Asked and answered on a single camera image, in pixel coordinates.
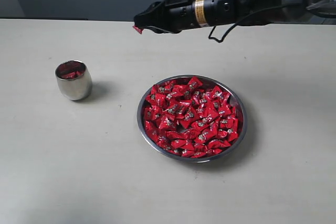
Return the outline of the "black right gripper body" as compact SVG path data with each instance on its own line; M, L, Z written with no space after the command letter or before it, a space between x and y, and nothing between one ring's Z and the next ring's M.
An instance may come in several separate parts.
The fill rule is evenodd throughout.
M194 0L156 1L159 25L154 29L157 34L178 34L183 30L197 28L194 13Z

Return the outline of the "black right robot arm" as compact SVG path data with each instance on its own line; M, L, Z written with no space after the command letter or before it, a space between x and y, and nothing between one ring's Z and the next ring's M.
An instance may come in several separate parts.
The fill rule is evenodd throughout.
M299 24L335 18L335 0L163 0L134 17L134 28L178 34L203 27Z

